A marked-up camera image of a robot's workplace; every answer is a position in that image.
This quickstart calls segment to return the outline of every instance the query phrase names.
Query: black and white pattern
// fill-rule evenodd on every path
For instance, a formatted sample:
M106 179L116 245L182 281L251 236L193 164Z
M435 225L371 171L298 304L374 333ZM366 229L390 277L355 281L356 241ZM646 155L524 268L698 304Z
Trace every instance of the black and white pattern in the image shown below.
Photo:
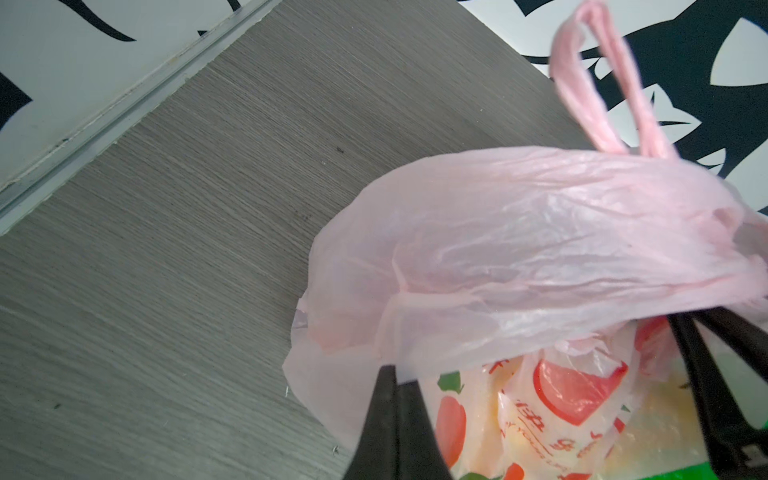
M0 190L248 1L3 0Z
M462 4L543 73L558 26L581 0ZM629 42L662 129L680 155L710 168L768 214L768 7L762 0L607 0ZM630 112L596 41L583 65L622 139Z

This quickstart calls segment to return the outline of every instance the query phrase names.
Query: metal edge strip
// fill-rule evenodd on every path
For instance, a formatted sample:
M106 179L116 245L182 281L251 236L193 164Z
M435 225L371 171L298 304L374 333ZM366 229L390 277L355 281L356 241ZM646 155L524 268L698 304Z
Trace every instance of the metal edge strip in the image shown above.
M259 0L252 0L237 10L0 192L0 235L5 235L46 201L88 162L264 18L280 1L266 0L259 5Z

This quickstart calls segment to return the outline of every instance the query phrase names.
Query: green leaf print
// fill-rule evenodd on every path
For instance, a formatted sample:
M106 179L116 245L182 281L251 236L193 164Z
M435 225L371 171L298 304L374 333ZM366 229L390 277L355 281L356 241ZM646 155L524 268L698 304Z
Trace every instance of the green leaf print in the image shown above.
M461 477L459 480L502 480L502 477L488 478L484 475L480 475L479 473L468 473L467 475Z
M440 380L437 381L437 386L440 387L443 392L451 391L461 393L464 389L464 386L462 385L462 376L458 372L443 373L440 375Z

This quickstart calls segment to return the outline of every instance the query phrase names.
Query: red apple print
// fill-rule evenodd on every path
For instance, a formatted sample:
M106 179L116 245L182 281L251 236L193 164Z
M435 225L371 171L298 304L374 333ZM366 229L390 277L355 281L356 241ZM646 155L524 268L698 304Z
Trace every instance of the red apple print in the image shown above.
M628 370L622 362L603 378L542 360L533 372L533 386L552 413L572 425L581 425L611 396Z
M523 480L523 477L525 477L525 470L520 465L513 463L507 468L503 480Z
M622 433L624 431L624 422L616 418L614 420L614 427L616 427L616 430L618 430L619 433Z
M443 397L437 411L435 438L448 468L455 465L461 456L466 433L467 413L464 407L451 396Z

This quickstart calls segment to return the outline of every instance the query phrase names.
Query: pink plastic bag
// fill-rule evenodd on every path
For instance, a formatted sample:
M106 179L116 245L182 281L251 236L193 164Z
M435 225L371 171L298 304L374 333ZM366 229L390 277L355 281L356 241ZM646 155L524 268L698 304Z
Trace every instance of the pink plastic bag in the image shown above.
M579 23L614 66L643 156L628 154L581 69ZM768 228L677 157L604 5L585 2L562 26L550 72L601 152L424 158L372 182L316 237L283 370L345 447L356 446L383 364L401 382L430 378L768 294L755 247Z

